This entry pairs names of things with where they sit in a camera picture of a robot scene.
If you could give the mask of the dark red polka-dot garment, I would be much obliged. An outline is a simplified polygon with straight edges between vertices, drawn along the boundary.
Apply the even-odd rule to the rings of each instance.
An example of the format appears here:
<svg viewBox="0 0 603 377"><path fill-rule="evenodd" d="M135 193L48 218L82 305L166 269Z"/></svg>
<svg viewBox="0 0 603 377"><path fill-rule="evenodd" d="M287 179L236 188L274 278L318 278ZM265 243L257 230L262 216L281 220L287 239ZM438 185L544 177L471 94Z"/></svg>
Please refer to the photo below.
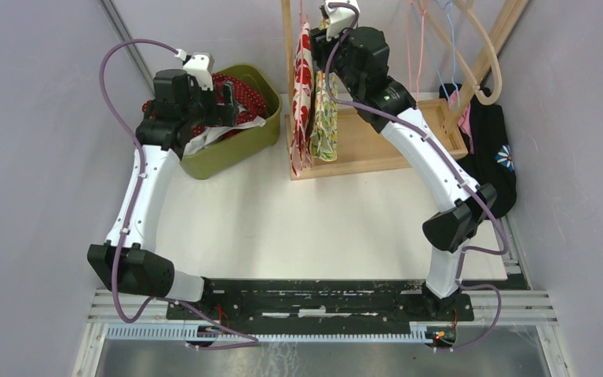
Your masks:
<svg viewBox="0 0 603 377"><path fill-rule="evenodd" d="M230 82L234 86L236 103L239 106L237 124L249 122L256 117L265 117L269 114L264 97L254 87L230 75L213 73L214 87ZM176 142L186 145L193 136L193 130L202 126L198 123L184 121L161 121L152 118L152 100L146 101L141 110L143 120L136 129L138 140L144 144L170 144Z"/></svg>

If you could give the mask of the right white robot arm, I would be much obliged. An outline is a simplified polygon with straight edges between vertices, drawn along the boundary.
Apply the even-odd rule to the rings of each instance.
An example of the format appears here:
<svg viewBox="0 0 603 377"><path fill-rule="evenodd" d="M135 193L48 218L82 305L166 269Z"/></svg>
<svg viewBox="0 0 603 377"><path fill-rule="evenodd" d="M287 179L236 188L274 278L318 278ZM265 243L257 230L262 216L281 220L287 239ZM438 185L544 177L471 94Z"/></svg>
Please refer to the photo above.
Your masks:
<svg viewBox="0 0 603 377"><path fill-rule="evenodd" d="M432 246L422 311L443 320L454 309L464 253L485 219L494 219L495 188L463 169L435 136L405 88L389 75L389 46L373 27L346 28L334 37L327 29L310 32L314 63L335 74L351 98L345 105L384 137L414 168L431 191L437 212L423 222Z"/></svg>

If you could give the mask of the red poppy print garment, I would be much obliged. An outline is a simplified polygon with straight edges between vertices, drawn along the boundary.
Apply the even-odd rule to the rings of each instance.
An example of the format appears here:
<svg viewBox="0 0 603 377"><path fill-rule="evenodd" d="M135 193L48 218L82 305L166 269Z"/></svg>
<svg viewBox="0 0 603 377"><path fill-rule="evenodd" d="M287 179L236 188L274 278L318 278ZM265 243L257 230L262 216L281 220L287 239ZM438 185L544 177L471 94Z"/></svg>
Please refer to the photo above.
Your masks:
<svg viewBox="0 0 603 377"><path fill-rule="evenodd" d="M289 152L291 170L294 176L310 165L310 151L306 137L309 123L314 73L312 68L312 51L310 46L311 27L308 21L301 26L297 49L294 57L294 85L291 109L293 127Z"/></svg>

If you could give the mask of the yellow floral print garment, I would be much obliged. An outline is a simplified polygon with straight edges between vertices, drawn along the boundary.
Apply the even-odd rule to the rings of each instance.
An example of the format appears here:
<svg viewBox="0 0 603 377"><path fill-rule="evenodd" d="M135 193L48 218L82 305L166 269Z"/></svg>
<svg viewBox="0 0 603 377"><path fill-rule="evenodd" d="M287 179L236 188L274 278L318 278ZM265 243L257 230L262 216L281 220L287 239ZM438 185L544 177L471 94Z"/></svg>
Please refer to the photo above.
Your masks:
<svg viewBox="0 0 603 377"><path fill-rule="evenodd" d="M312 120L307 148L309 164L315 159L333 162L338 158L338 106L330 95L338 94L338 79L334 74L326 75L314 63L312 95Z"/></svg>

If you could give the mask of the white garment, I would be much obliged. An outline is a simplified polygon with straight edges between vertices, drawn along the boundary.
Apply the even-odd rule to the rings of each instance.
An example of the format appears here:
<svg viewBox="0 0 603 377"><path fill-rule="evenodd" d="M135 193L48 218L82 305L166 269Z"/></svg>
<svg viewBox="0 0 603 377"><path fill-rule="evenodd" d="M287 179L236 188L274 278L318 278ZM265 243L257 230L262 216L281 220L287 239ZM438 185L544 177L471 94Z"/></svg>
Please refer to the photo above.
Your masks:
<svg viewBox="0 0 603 377"><path fill-rule="evenodd" d="M193 130L193 136L189 143L186 144L183 156L194 155L204 149L224 141L227 138L238 134L241 131L251 128L263 127L265 119L256 117L249 122L240 123L236 126L218 126L218 127L197 127Z"/></svg>

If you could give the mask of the blue wire hanger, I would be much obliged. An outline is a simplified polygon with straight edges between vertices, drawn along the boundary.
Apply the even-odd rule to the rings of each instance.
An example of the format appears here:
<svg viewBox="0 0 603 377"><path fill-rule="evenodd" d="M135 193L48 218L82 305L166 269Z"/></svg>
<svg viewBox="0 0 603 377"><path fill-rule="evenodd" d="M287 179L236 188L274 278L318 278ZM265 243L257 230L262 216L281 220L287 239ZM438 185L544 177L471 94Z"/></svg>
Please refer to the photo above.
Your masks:
<svg viewBox="0 0 603 377"><path fill-rule="evenodd" d="M453 1L449 0L446 1L444 4L442 4L440 1L438 0L433 0L433 2L437 5L437 7L439 9L442 9L445 15L445 18L447 19L449 28L450 28L450 33L451 33L451 37L450 37L450 49L451 49L451 84L454 86L454 92L453 94L456 95L454 104L451 106L451 108L458 110L459 109L459 105L461 104L461 100L459 99L459 86L458 83L455 81L455 76L456 76L456 72L457 72L457 55L456 55L456 44L455 44L455 28L454 28L454 23L451 17L451 9L453 7Z"/></svg>

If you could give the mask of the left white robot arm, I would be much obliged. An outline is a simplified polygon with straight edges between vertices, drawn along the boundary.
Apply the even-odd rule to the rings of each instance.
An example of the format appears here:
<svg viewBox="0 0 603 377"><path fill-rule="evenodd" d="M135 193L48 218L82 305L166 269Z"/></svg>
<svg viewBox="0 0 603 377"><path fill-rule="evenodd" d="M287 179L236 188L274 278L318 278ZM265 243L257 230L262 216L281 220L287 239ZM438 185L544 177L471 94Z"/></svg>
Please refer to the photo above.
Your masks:
<svg viewBox="0 0 603 377"><path fill-rule="evenodd" d="M174 169L195 130L233 126L239 114L232 82L203 86L182 69L158 71L155 96L134 132L133 170L115 224L102 244L92 244L87 260L113 294L186 301L203 320L214 313L215 297L206 279L178 270L156 254L157 227Z"/></svg>

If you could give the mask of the cream plastic hanger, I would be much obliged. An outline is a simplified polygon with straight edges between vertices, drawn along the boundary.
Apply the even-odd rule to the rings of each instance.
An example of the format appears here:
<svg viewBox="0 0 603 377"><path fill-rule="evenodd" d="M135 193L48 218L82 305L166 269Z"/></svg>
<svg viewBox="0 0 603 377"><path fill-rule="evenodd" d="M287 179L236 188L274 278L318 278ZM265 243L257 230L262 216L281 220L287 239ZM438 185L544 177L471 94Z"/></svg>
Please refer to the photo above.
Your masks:
<svg viewBox="0 0 603 377"><path fill-rule="evenodd" d="M427 1L411 1L412 9L415 10L418 17L420 27L420 50L424 51L428 47L425 43L424 31L427 26L434 30L436 36L450 49L450 37L441 27L440 23L435 20L431 10L431 6ZM470 22L475 32L481 39L482 48L472 65L466 63L466 59L457 50L457 68L463 72L465 79L462 88L459 91L459 99L461 104L459 109L454 112L462 112L469 104L473 97L476 97L479 102L484 105L495 104L500 98L503 89L502 70L499 63L499 51L504 46L513 26L518 20L519 15L513 11L518 5L518 1L506 1L499 10L499 15L496 17L492 29L487 31L481 23L475 12L473 11L472 1L453 1L451 11L458 11Z"/></svg>

